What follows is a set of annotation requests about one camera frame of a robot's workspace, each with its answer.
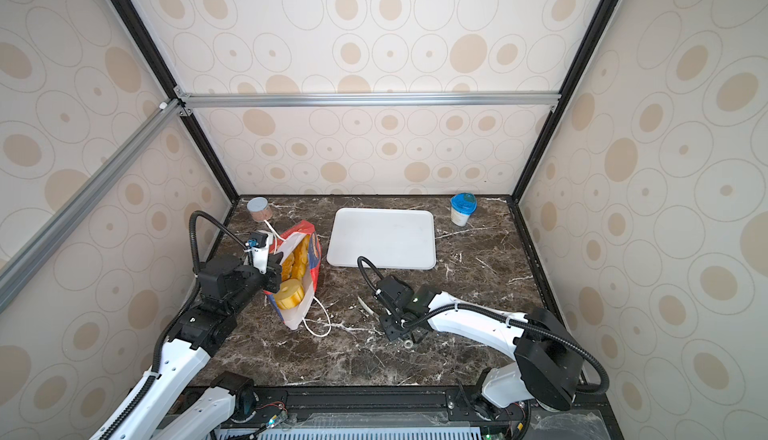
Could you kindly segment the red paper gift bag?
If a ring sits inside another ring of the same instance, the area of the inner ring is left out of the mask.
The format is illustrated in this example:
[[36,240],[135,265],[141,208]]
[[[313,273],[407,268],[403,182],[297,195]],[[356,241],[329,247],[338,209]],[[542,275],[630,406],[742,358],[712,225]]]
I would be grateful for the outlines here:
[[[330,315],[317,298],[321,246],[315,226],[307,220],[298,222],[276,236],[276,246],[272,246],[270,252],[282,254],[279,290],[267,296],[282,323],[290,330],[297,330],[303,325],[318,338],[328,336],[332,329]],[[307,315],[313,305],[325,315],[323,325],[326,331],[323,333],[314,331],[308,324]]]

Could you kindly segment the long twisted fake bread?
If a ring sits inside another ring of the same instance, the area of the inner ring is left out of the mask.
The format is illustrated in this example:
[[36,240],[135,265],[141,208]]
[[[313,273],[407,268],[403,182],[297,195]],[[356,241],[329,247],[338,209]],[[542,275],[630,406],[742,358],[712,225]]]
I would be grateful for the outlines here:
[[304,236],[298,246],[284,258],[281,273],[283,281],[291,278],[299,280],[304,278],[309,265],[310,240],[310,235]]

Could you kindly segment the yellow ring shaped fake bread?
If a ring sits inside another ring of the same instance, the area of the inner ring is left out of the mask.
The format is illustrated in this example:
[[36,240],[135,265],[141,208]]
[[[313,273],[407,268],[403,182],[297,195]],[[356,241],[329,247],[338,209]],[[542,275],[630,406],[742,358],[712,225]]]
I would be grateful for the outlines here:
[[273,295],[275,304],[280,310],[290,310],[297,307],[304,299],[305,290],[299,279],[291,278],[281,283],[279,291]]

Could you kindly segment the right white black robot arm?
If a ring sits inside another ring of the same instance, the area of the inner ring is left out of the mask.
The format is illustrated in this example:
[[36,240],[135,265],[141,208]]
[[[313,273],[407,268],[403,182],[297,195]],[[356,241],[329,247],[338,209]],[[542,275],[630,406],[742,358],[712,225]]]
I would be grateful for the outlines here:
[[495,310],[428,285],[415,290],[395,275],[384,275],[364,256],[357,258],[357,266],[384,307],[380,324],[389,340],[417,344],[431,332],[450,333],[510,359],[481,373],[467,400],[484,419],[531,400],[552,411],[568,411],[577,396],[602,395],[610,386],[605,367],[547,309]]

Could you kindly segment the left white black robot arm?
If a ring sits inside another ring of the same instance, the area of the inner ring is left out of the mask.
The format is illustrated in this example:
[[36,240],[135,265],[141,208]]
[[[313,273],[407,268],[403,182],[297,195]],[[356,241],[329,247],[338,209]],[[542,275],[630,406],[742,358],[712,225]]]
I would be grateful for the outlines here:
[[[245,254],[202,261],[197,241],[203,218],[232,238]],[[211,214],[189,218],[193,289],[164,327],[152,350],[150,367],[120,406],[93,435],[95,439],[149,439],[189,382],[215,356],[237,326],[238,315],[260,291],[281,285],[283,254],[279,236],[256,231],[241,240]]]

